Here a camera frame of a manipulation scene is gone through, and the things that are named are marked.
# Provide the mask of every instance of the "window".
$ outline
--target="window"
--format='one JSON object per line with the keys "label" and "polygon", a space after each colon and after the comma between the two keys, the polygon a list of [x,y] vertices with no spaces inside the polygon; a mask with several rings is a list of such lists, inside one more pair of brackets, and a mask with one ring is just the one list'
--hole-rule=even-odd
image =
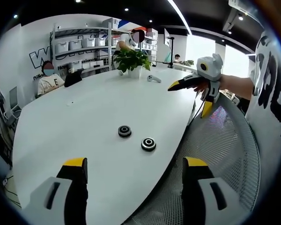
{"label": "window", "polygon": [[249,77],[249,57],[239,50],[226,45],[223,74],[242,78]]}
{"label": "window", "polygon": [[197,65],[198,58],[211,56],[215,53],[215,41],[195,35],[187,36],[186,60],[193,60],[194,66]]}

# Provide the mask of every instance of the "green plant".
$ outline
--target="green plant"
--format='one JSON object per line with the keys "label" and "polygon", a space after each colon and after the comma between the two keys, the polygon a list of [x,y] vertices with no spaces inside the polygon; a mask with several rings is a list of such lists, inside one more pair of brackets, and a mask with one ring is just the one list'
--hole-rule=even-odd
{"label": "green plant", "polygon": [[126,72],[126,70],[133,71],[138,66],[143,66],[146,70],[150,70],[151,66],[151,62],[148,60],[146,54],[133,50],[121,50],[114,60],[119,62],[118,69],[123,73]]}
{"label": "green plant", "polygon": [[188,60],[188,61],[181,61],[180,64],[185,65],[185,66],[191,66],[193,65],[193,60]]}

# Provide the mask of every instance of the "white flower pot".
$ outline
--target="white flower pot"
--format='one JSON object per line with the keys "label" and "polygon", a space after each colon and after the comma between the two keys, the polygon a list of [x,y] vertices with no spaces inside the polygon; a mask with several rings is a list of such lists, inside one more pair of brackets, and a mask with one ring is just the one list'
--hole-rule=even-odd
{"label": "white flower pot", "polygon": [[138,66],[133,71],[128,70],[128,76],[133,79],[139,79],[141,77],[142,66]]}

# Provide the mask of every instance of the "white t-shirt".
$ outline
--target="white t-shirt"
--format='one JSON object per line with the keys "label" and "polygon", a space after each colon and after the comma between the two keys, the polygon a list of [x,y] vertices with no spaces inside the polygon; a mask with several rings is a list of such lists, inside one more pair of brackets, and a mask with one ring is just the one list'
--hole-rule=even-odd
{"label": "white t-shirt", "polygon": [[57,74],[52,74],[51,76],[44,76],[38,81],[37,95],[43,95],[48,93],[49,89],[52,87],[60,87],[64,85],[64,80]]}
{"label": "white t-shirt", "polygon": [[246,114],[260,154],[261,177],[258,201],[275,178],[281,163],[281,52],[279,42],[265,32],[256,47],[255,91]]}
{"label": "white t-shirt", "polygon": [[116,51],[120,51],[121,50],[120,45],[119,45],[120,41],[124,41],[126,46],[128,46],[129,48],[134,50],[134,46],[133,46],[133,42],[134,41],[131,38],[131,35],[129,35],[129,34],[122,34],[120,36],[120,39],[119,39],[119,41],[117,43],[117,46],[116,46]]}

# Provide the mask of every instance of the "person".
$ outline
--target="person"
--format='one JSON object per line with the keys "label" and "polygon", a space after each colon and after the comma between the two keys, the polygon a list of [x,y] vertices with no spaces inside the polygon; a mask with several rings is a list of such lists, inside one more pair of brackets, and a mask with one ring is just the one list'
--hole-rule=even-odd
{"label": "person", "polygon": [[132,30],[130,34],[122,34],[116,45],[116,51],[112,56],[112,62],[115,69],[118,68],[119,63],[114,61],[114,58],[121,50],[134,50],[138,43],[145,39],[145,32],[143,30]]}
{"label": "person", "polygon": [[174,62],[179,62],[179,59],[180,59],[180,55],[176,54]]}
{"label": "person", "polygon": [[[281,46],[273,32],[262,33],[255,54],[255,69],[249,77],[222,75],[220,89],[250,100],[245,117],[259,148],[260,201],[273,184],[281,162]],[[194,90],[206,87],[207,83],[202,83]]]}
{"label": "person", "polygon": [[54,74],[54,66],[51,61],[45,61],[42,65],[42,77],[38,81],[37,97],[49,93],[65,84],[64,80],[58,75]]}

